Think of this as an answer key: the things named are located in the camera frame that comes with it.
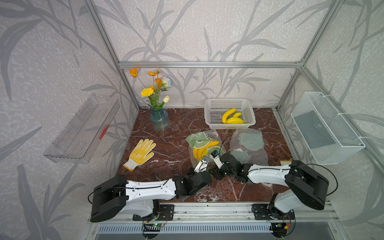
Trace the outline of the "zip-top bag with bananas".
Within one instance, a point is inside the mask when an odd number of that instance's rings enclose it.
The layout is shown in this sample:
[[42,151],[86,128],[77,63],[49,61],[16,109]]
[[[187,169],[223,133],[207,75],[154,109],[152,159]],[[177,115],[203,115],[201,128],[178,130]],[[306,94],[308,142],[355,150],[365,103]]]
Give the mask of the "zip-top bag with bananas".
[[192,166],[195,168],[204,156],[209,157],[214,151],[223,155],[226,152],[224,146],[221,147],[222,139],[216,130],[197,132],[186,138],[189,146]]

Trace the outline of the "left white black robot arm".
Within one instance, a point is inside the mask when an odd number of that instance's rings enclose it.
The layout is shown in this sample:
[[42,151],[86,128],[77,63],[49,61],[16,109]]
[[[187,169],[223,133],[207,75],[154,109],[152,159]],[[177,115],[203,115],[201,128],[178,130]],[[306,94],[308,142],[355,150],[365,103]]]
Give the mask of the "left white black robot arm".
[[132,214],[144,219],[160,212],[159,200],[187,199],[212,184],[208,172],[174,176],[158,182],[136,182],[126,176],[115,176],[94,188],[90,222],[99,223],[118,213]]

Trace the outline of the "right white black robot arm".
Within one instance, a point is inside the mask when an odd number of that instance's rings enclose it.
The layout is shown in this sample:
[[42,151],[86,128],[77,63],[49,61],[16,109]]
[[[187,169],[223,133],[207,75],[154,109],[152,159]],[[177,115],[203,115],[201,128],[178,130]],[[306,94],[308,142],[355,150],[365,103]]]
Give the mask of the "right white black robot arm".
[[285,166],[269,167],[241,164],[233,155],[220,155],[218,151],[204,158],[211,159],[216,164],[210,173],[217,180],[232,176],[234,180],[244,184],[273,184],[289,188],[283,193],[273,195],[268,205],[253,205],[256,219],[283,219],[291,210],[301,206],[314,210],[325,208],[329,181],[301,161],[293,160]]

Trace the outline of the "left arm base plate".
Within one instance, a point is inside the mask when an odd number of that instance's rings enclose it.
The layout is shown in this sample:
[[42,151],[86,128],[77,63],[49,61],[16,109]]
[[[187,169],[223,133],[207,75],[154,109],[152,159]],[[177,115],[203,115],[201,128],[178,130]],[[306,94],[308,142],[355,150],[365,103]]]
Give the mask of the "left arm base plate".
[[175,205],[173,204],[159,204],[155,207],[155,211],[152,214],[154,221],[172,221],[175,213]]

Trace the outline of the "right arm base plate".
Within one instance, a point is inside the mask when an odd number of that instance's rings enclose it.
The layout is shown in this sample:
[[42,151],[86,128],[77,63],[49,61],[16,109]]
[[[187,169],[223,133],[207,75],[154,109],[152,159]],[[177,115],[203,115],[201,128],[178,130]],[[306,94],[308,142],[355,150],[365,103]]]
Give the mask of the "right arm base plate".
[[295,213],[293,210],[288,213],[283,213],[276,208],[269,208],[269,204],[253,204],[252,213],[255,220],[269,220],[269,221],[292,221],[295,220]]

